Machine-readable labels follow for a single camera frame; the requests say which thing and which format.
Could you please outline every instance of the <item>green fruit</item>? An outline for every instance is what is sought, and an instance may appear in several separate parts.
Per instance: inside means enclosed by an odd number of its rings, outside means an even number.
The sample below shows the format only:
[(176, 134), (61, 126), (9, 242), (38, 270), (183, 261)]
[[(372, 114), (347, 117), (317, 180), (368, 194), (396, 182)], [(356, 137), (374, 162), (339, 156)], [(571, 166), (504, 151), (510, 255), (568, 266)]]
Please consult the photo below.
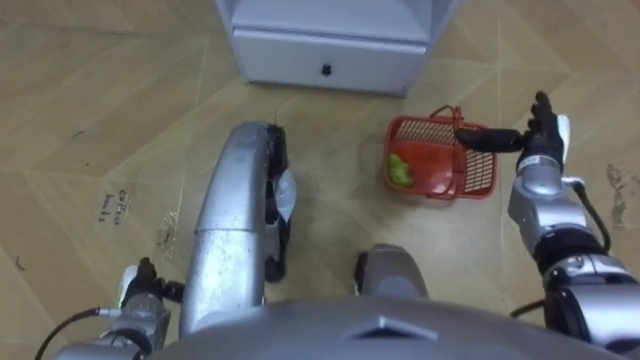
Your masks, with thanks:
[(389, 155), (389, 167), (393, 167), (395, 165), (400, 165), (400, 164), (404, 164), (404, 162), (402, 161), (402, 159), (400, 159), (400, 156), (396, 155), (396, 154), (391, 154)]
[(396, 186), (410, 187), (413, 185), (411, 168), (409, 164), (400, 159), (398, 155), (389, 155), (388, 174), (391, 182)]

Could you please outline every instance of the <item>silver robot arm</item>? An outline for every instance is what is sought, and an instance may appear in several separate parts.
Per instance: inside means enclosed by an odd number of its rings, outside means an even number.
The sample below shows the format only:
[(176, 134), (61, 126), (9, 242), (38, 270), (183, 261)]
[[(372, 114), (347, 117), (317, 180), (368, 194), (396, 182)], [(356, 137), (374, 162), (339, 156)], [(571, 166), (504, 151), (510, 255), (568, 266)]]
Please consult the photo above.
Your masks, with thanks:
[(119, 308), (70, 318), (45, 340), (36, 360), (59, 330), (83, 317), (114, 320), (97, 339), (67, 345), (54, 359), (137, 360), (161, 350), (170, 319), (165, 299), (182, 304), (180, 337), (200, 330), (205, 317), (211, 325), (262, 305), (265, 281), (277, 282), (286, 271), (290, 214), (280, 213), (276, 192), (287, 168), (282, 128), (258, 121), (234, 128), (207, 188), (186, 283), (166, 282), (142, 259), (125, 271)]
[[(569, 121), (536, 95), (529, 130), (457, 134), (466, 146), (487, 152), (521, 151), (508, 213), (543, 278), (549, 329), (621, 353), (640, 344), (640, 286), (608, 255), (609, 234), (586, 198), (584, 182), (563, 177)], [(574, 190), (603, 233), (601, 245)]]

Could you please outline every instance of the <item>white drawer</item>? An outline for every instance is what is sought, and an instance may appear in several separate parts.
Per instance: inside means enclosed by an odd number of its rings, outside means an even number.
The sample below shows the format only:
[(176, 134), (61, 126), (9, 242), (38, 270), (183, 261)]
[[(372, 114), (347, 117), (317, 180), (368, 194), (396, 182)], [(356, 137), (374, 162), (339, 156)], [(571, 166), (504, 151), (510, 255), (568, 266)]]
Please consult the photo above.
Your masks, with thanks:
[(423, 45), (235, 29), (249, 81), (404, 94), (424, 61)]

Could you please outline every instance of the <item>tan floor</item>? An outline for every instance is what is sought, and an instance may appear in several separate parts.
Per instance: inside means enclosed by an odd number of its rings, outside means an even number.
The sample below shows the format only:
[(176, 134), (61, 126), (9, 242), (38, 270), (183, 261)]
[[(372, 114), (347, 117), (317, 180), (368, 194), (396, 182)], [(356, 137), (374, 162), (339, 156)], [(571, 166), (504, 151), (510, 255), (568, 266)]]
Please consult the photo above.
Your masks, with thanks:
[[(448, 103), (522, 128), (538, 89), (573, 119), (568, 172), (640, 275), (640, 0), (468, 1), (404, 100), (243, 84), (210, 2), (0, 0), (3, 358), (30, 358), (69, 314), (113, 304), (142, 256), (182, 279), (212, 165), (248, 119), (286, 128), (299, 186), (291, 271), (271, 299), (348, 294), (374, 242), (406, 246), (436, 299), (505, 313), (538, 298), (505, 216), (514, 156), (482, 201), (399, 196), (379, 176), (394, 115)], [(120, 192), (119, 225), (101, 222)]]

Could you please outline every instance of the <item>red basket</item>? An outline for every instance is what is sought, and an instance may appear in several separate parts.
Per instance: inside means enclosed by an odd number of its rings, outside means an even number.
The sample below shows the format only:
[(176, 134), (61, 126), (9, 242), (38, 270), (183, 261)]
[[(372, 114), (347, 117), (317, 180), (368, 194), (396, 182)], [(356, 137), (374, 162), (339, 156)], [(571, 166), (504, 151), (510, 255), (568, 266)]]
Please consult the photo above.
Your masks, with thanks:
[[(445, 110), (450, 110), (451, 116), (440, 115)], [(465, 149), (458, 143), (456, 129), (485, 128), (463, 120), (460, 108), (451, 106), (443, 106), (428, 118), (396, 117), (387, 130), (384, 147), (387, 184), (396, 191), (442, 200), (491, 195), (496, 181), (496, 155)], [(409, 164), (411, 187), (394, 185), (389, 179), (386, 169), (391, 154)]]

